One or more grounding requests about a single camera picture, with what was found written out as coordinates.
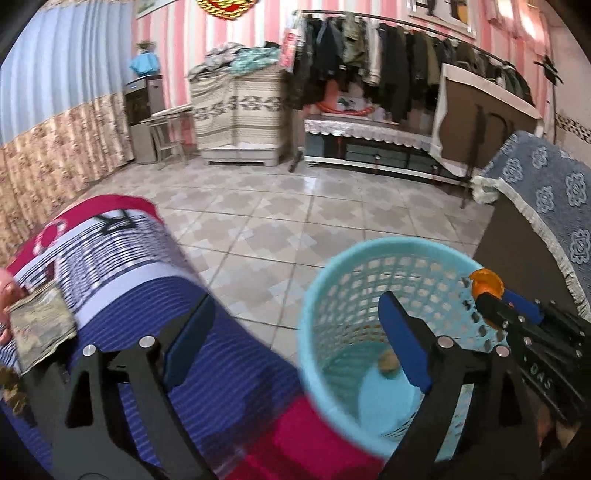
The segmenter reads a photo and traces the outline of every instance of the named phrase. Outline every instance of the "blue striped fabric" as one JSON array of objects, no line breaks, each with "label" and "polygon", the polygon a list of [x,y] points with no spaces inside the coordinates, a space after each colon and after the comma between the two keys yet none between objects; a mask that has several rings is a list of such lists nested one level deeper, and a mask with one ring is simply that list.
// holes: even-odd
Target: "blue striped fabric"
[{"label": "blue striped fabric", "polygon": [[[198,286],[178,277],[136,287],[79,331],[74,361],[88,343],[111,351],[156,335],[194,306],[199,292]],[[122,385],[120,391],[141,457],[158,465],[130,386]],[[170,393],[170,400],[202,455],[223,476],[239,459],[241,447],[259,436],[300,392],[297,370],[251,337],[218,304],[214,327],[185,383]],[[50,447],[38,431],[5,412],[27,448],[50,469]]]}]

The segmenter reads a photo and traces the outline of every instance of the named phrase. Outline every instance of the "blue floral cloth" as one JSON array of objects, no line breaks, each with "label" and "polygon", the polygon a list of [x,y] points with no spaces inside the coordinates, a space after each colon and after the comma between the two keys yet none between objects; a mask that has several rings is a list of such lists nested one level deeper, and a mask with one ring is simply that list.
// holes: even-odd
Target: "blue floral cloth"
[{"label": "blue floral cloth", "polygon": [[[591,169],[586,164],[544,139],[516,132],[474,184],[512,194],[514,203],[519,197],[527,203],[556,237],[582,293],[591,298]],[[584,299],[578,303],[588,304]]]},{"label": "blue floral cloth", "polygon": [[273,65],[278,60],[279,48],[243,48],[230,65],[230,71],[233,75],[245,75]]}]

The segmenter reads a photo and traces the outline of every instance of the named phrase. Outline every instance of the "fringe trim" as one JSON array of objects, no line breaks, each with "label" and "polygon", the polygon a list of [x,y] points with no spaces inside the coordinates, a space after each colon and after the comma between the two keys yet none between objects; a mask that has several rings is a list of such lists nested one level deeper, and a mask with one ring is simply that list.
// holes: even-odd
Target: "fringe trim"
[{"label": "fringe trim", "polygon": [[513,202],[517,210],[529,221],[534,232],[544,241],[556,260],[558,268],[564,275],[566,286],[569,288],[570,294],[573,296],[574,302],[577,305],[579,316],[591,322],[591,307],[589,306],[589,301],[585,296],[583,287],[574,272],[573,265],[552,231],[543,222],[537,212],[503,179],[487,179],[476,176],[472,179],[472,185],[474,187],[474,200],[478,203],[493,202],[498,198],[498,192],[501,192]]}]

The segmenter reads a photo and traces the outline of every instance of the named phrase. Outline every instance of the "blue plastic basket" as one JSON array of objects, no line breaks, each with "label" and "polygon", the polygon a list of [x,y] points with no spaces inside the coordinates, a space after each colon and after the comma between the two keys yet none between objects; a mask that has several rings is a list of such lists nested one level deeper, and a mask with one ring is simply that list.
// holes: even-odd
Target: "blue plastic basket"
[{"label": "blue plastic basket", "polygon": [[[389,458],[423,398],[404,372],[378,371],[388,340],[378,300],[393,291],[410,315],[464,348],[504,343],[474,310],[467,277],[482,268],[466,255],[421,238],[381,238],[334,257],[304,298],[299,356],[304,388],[335,430],[363,450]],[[451,458],[472,396],[465,385],[438,459]]]}]

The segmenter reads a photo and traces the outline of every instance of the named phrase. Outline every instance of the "potted plant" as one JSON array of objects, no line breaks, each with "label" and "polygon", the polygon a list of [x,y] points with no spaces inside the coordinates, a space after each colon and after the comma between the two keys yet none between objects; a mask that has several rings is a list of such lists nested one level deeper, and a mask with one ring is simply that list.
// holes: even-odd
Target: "potted plant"
[{"label": "potted plant", "polygon": [[151,40],[142,40],[135,45],[140,53],[148,53],[154,49],[154,42]]}]

